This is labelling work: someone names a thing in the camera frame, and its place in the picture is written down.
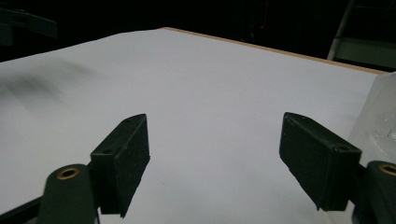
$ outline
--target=clamp jaw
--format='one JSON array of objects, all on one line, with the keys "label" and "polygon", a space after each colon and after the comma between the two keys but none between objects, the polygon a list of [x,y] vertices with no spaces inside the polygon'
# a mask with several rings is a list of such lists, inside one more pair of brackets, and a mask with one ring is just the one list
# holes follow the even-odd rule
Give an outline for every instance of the clamp jaw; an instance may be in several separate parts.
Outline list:
[{"label": "clamp jaw", "polygon": [[360,149],[293,113],[283,117],[279,154],[317,209],[345,211],[352,201],[353,223],[396,223],[395,164],[371,161],[364,168]]},{"label": "clamp jaw", "polygon": [[0,223],[99,223],[98,207],[102,214],[125,217],[148,163],[146,115],[125,119],[91,153],[88,165],[52,172],[42,197],[3,214]]}]

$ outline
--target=white sheet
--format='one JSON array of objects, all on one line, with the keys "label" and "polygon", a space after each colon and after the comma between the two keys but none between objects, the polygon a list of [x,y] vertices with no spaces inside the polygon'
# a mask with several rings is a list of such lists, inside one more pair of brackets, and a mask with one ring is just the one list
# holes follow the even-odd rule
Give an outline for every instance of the white sheet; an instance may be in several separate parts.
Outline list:
[{"label": "white sheet", "polygon": [[102,223],[326,223],[278,156],[283,113],[347,139],[375,77],[168,30],[0,63],[0,213],[146,113],[151,161]]}]

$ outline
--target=white paper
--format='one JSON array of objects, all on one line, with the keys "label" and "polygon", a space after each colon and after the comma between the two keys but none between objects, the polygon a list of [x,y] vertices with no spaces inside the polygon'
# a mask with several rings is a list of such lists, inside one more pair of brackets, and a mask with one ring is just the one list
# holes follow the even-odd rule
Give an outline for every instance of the white paper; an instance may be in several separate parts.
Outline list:
[{"label": "white paper", "polygon": [[151,161],[102,223],[326,223],[279,158],[283,114],[347,138],[375,77],[168,30],[0,63],[0,213],[146,113]]}]

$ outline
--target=white surface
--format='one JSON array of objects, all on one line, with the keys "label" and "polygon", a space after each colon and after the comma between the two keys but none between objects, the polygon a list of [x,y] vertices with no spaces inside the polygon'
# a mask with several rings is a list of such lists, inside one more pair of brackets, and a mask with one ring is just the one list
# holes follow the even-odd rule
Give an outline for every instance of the white surface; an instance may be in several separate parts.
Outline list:
[{"label": "white surface", "polygon": [[374,79],[167,30],[0,63],[0,213],[146,113],[151,161],[102,223],[326,223],[278,156],[283,113],[347,138]]}]

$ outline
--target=brass ring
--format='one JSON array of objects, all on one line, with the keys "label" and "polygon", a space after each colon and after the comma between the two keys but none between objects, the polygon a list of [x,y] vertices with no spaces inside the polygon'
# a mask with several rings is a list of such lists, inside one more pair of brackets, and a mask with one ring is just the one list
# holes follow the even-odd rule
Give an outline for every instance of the brass ring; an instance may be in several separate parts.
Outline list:
[{"label": "brass ring", "polygon": [[57,178],[60,180],[66,180],[75,177],[78,173],[79,169],[77,167],[70,167],[59,172]]},{"label": "brass ring", "polygon": [[388,174],[388,175],[395,175],[396,176],[396,166],[390,164],[382,164],[379,166],[379,169]]}]

